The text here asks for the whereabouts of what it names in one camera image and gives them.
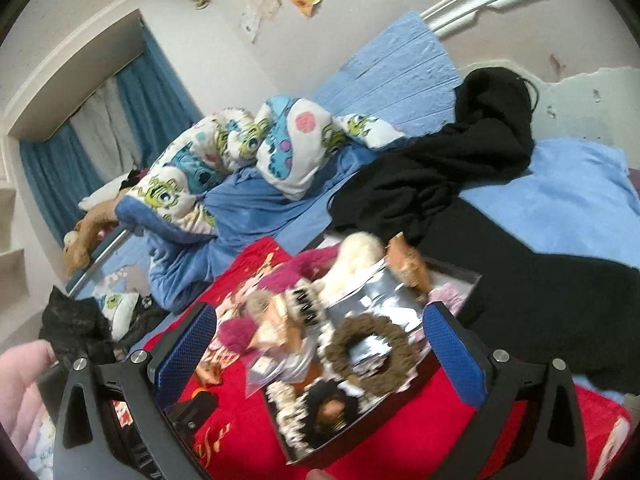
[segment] monsters inc blanket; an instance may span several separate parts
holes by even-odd
[[[116,214],[146,233],[152,294],[176,312],[244,247],[294,220],[299,228],[317,200],[403,138],[375,117],[333,117],[303,98],[271,98],[256,117],[229,108],[175,139]]]

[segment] metal screw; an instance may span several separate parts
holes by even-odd
[[[81,357],[74,362],[74,370],[80,371],[86,366],[86,359]]]
[[[132,363],[141,363],[146,359],[146,352],[144,350],[136,350],[131,354],[131,362]]]
[[[509,358],[510,355],[506,350],[494,350],[494,359],[499,363],[505,363]]]
[[[556,370],[566,370],[566,363],[559,357],[556,357],[553,361],[551,361],[551,364]]]

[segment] brown wreath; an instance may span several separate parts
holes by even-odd
[[[371,377],[354,375],[349,358],[349,347],[363,338],[377,335],[391,346],[386,371]],[[406,382],[408,372],[415,366],[414,353],[405,331],[385,316],[360,314],[348,317],[334,332],[331,344],[324,351],[334,372],[366,392],[381,397],[396,391]]]

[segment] white curtain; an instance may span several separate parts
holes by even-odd
[[[114,77],[69,119],[98,176],[110,182],[140,163],[140,150],[122,108]]]

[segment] white pillow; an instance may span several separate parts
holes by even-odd
[[[125,173],[123,176],[119,176],[114,178],[111,182],[106,183],[100,189],[97,189],[91,196],[85,196],[78,207],[85,212],[89,212],[89,210],[100,202],[106,202],[107,200],[111,200],[116,198],[118,192],[120,191],[120,184],[129,176],[129,171]]]

